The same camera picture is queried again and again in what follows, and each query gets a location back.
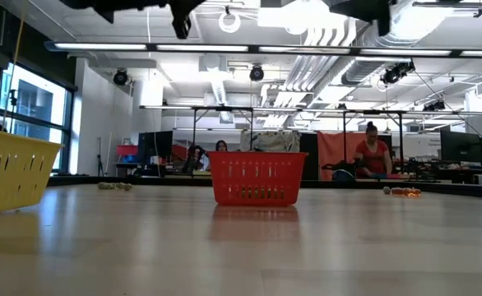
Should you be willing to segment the dark rounded chair back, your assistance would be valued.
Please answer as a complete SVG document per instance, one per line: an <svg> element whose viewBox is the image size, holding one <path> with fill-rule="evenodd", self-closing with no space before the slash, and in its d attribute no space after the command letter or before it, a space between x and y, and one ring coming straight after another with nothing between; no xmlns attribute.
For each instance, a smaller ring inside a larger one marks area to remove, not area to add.
<svg viewBox="0 0 482 296"><path fill-rule="evenodd" d="M335 182L353 182L355 176L347 170L337 169L332 173L332 180Z"/></svg>

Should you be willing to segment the black aluminium table frame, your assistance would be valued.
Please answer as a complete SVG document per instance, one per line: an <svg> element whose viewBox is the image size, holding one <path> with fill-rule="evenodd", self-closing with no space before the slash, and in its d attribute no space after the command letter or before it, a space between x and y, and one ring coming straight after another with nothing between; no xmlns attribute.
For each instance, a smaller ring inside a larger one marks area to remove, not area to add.
<svg viewBox="0 0 482 296"><path fill-rule="evenodd" d="M147 186L187 186L187 187L211 187L210 178L116 178L116 177L89 177L89 176L53 176L49 178L48 187L83 185L97 183L131 183L131 185ZM446 195L482 198L482 185L455 184L455 183L417 183L402 182L399 180L371 179L357 182L333 182L303 180L300 182L301 189L382 189L390 187L415 187L421 192L432 192Z"/></svg>

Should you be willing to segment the orange curtain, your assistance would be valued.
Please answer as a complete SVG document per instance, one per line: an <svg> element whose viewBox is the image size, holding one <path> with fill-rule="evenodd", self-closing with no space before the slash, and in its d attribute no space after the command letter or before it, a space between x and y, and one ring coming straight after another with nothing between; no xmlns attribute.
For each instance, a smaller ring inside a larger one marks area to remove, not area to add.
<svg viewBox="0 0 482 296"><path fill-rule="evenodd" d="M332 180L332 171L322 169L326 164L337 164L342 160L348 163L354 162L357 145L365 140L364 133L347 132L340 133L317 133L318 164L321 167L319 177L322 181Z"/></svg>

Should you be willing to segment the thin black tripod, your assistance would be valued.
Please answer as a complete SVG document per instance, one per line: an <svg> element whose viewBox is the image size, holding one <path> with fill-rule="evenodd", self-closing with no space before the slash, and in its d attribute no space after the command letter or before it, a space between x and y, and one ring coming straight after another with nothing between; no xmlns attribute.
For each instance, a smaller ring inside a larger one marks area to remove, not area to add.
<svg viewBox="0 0 482 296"><path fill-rule="evenodd" d="M102 162L102 155L101 155L101 148L102 148L102 139L100 136L96 138L97 142L97 176L103 177L104 176L104 166Z"/></svg>

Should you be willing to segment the black metal station frame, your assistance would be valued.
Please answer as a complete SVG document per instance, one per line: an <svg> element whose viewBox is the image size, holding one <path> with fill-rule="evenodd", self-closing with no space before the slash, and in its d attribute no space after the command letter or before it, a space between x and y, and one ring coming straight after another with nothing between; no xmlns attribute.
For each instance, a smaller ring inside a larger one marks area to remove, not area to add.
<svg viewBox="0 0 482 296"><path fill-rule="evenodd" d="M205 115L208 111L213 110L216 112L238 112L241 115L245 116L245 112L250 113L250 118L247 118L249 125L250 125L250 148L253 148L253 120L254 120L254 107L242 107L242 106L227 106L224 104L220 104L217 106L191 106L190 109L193 111L193 120L192 120L192 144L195 145L197 143L197 122L199 118L197 117L197 112L200 110L205 110Z"/></svg>
<svg viewBox="0 0 482 296"><path fill-rule="evenodd" d="M387 118L390 118L398 127L398 158L395 159L394 163L398 164L397 168L399 169L400 173L405 172L405 164L406 161L404 160L404 147L403 147L403 127L402 127L402 118L406 111L403 110L386 110L386 109L338 109L338 112L341 112L343 117L343 146L344 146L344 160L347 160L347 129L346 125L352 121L353 118L357 117L358 115L366 116L377 116L385 115Z"/></svg>

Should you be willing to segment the beige crumpled cloth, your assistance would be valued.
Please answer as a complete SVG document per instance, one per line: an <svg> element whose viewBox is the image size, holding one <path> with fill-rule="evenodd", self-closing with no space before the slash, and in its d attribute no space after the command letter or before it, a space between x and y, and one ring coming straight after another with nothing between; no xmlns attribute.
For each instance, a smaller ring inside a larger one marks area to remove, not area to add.
<svg viewBox="0 0 482 296"><path fill-rule="evenodd" d="M298 132L242 132L239 149L263 152L299 152Z"/></svg>

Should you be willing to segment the silver ventilation duct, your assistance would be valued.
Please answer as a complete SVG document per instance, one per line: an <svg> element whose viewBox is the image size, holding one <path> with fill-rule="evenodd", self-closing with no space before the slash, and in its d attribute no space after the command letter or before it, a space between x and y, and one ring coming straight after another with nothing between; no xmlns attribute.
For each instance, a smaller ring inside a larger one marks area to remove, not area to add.
<svg viewBox="0 0 482 296"><path fill-rule="evenodd" d="M452 14L449 7L414 7L414 0L395 5L392 13L391 30L385 36L378 36L377 29L367 29L355 40L359 47L414 47L424 37L436 30ZM362 61L357 58L342 76L344 84L357 85L384 65L384 62Z"/></svg>

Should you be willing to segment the yellow plastic basket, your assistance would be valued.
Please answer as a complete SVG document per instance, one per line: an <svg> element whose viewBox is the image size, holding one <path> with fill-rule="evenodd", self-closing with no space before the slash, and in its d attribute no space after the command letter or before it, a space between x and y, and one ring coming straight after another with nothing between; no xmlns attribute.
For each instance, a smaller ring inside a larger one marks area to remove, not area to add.
<svg viewBox="0 0 482 296"><path fill-rule="evenodd" d="M38 204L62 146L0 132L0 212Z"/></svg>

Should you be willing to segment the red plastic basket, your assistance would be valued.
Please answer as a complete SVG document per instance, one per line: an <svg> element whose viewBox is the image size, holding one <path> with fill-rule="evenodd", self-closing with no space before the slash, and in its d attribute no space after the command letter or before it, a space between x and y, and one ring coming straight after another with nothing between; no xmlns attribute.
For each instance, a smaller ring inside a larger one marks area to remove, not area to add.
<svg viewBox="0 0 482 296"><path fill-rule="evenodd" d="M305 152L209 154L216 202L222 206L292 206L298 200Z"/></svg>

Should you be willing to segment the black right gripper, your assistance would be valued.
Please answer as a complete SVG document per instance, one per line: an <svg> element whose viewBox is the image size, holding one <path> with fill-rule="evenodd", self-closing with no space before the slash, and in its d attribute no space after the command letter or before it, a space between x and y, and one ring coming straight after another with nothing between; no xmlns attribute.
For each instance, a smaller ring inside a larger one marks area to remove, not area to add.
<svg viewBox="0 0 482 296"><path fill-rule="evenodd" d="M377 19L378 35L385 36L391 31L391 8L397 3L398 0L343 0L330 5L330 11L361 21Z"/></svg>

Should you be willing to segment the black overhead light bar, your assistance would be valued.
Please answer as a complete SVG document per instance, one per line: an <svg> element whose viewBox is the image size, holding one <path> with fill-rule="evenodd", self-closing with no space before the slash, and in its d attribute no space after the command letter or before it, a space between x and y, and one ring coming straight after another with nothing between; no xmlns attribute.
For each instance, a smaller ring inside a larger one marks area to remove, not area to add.
<svg viewBox="0 0 482 296"><path fill-rule="evenodd" d="M482 59L482 49L367 48L306 45L68 43L47 41L51 52L236 53L385 58Z"/></svg>

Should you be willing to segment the black window frame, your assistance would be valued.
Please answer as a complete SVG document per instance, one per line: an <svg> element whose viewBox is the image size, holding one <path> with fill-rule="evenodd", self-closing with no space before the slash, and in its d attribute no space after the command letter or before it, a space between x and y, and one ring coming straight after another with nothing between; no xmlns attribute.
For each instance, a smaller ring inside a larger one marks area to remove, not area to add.
<svg viewBox="0 0 482 296"><path fill-rule="evenodd" d="M8 133L58 143L55 173L67 170L73 93L24 67L9 64L0 76L0 125Z"/></svg>

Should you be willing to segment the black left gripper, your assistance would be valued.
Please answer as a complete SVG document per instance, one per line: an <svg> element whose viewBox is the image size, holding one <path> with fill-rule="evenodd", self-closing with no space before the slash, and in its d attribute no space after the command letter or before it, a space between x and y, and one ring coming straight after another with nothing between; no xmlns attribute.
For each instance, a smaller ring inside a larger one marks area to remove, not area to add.
<svg viewBox="0 0 482 296"><path fill-rule="evenodd" d="M172 26L178 39L186 39L191 29L189 14L206 0L98 0L98 14L106 21L114 23L114 13L123 10L143 10L148 7L169 6Z"/></svg>

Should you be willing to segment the black partition panel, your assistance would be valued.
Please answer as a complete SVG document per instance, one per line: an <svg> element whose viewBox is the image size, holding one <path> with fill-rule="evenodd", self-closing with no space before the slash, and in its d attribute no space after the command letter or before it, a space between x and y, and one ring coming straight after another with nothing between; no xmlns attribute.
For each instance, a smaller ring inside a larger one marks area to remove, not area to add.
<svg viewBox="0 0 482 296"><path fill-rule="evenodd" d="M302 173L303 180L318 180L318 147L317 135L315 133L302 133L299 142L299 149L308 155L304 161L304 169Z"/></svg>

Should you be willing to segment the black ceiling track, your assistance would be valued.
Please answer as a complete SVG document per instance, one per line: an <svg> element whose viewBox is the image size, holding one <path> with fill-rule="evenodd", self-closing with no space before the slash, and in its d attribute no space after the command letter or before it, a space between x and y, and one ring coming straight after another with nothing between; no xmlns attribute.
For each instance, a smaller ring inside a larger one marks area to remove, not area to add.
<svg viewBox="0 0 482 296"><path fill-rule="evenodd" d="M449 11L449 16L472 16L473 18L482 16L482 1L428 0L414 1L412 2L412 6L446 10Z"/></svg>

